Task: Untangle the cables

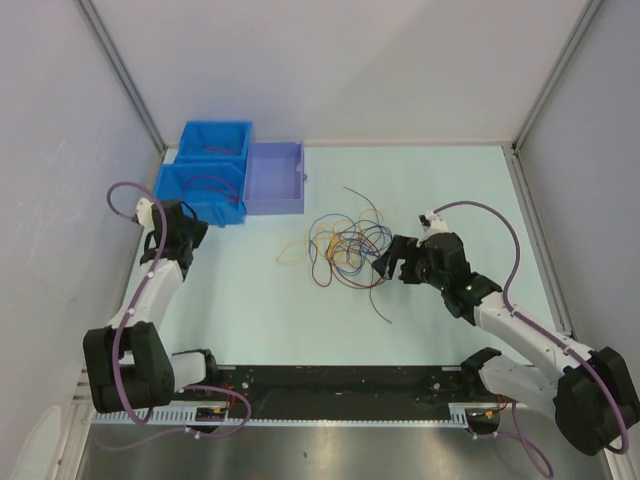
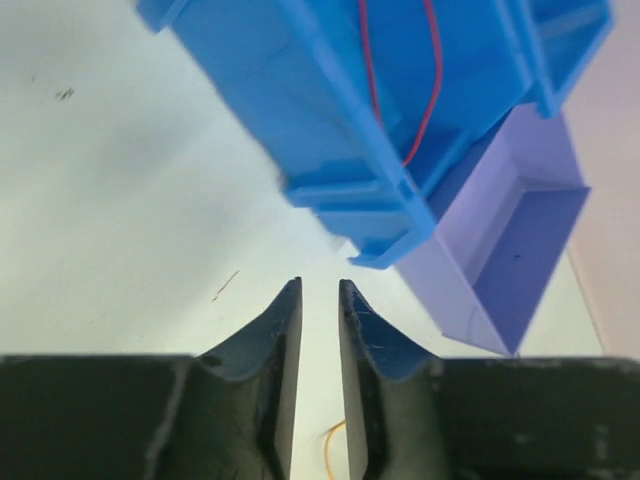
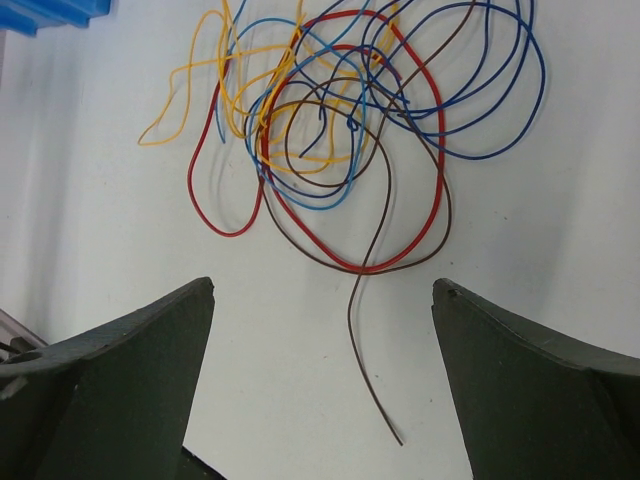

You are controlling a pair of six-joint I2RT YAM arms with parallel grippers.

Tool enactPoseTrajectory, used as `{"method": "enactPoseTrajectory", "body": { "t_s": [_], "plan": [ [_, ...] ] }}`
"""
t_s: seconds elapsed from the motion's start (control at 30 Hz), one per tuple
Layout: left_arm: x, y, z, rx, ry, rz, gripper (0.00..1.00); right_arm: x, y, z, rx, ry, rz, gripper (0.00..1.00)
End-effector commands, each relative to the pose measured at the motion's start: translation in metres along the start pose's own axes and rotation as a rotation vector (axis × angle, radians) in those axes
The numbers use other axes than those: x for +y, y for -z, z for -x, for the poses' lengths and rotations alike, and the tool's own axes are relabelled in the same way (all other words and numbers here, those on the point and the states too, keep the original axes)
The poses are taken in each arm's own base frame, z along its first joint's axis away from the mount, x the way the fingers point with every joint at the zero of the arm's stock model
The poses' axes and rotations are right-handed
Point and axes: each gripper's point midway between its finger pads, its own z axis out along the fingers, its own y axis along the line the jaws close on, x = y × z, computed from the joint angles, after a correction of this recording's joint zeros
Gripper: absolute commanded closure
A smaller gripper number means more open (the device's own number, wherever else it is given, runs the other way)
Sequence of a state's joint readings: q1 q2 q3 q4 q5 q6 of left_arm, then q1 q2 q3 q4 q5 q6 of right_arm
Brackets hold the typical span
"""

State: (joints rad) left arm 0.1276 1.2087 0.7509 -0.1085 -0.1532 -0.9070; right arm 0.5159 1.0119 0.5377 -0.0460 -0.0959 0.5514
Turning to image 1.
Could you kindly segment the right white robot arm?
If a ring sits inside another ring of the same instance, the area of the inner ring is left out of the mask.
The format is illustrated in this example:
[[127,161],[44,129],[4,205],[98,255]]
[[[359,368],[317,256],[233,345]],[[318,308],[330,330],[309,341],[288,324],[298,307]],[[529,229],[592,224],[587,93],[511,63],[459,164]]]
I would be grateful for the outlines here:
[[552,332],[508,306],[502,288],[471,269],[463,242],[451,232],[419,240],[397,235],[373,263],[384,279],[427,284],[444,306],[510,345],[526,359],[521,365],[487,349],[477,367],[461,376],[463,393],[473,401],[502,394],[553,420],[579,452],[593,456],[620,440],[639,422],[639,397],[622,356],[610,347],[596,351]]

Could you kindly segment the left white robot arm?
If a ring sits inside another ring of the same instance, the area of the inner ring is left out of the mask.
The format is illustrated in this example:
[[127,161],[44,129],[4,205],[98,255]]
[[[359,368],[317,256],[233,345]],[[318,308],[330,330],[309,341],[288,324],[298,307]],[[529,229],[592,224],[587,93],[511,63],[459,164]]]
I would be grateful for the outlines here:
[[126,394],[129,408],[136,410],[165,406],[184,387],[202,400],[214,397],[221,387],[210,350],[168,354],[158,333],[207,223],[182,201],[157,204],[144,198],[138,202],[135,221],[150,230],[140,259],[147,270],[144,286],[107,326],[88,331],[83,339],[93,405],[102,414],[125,409],[121,393]]

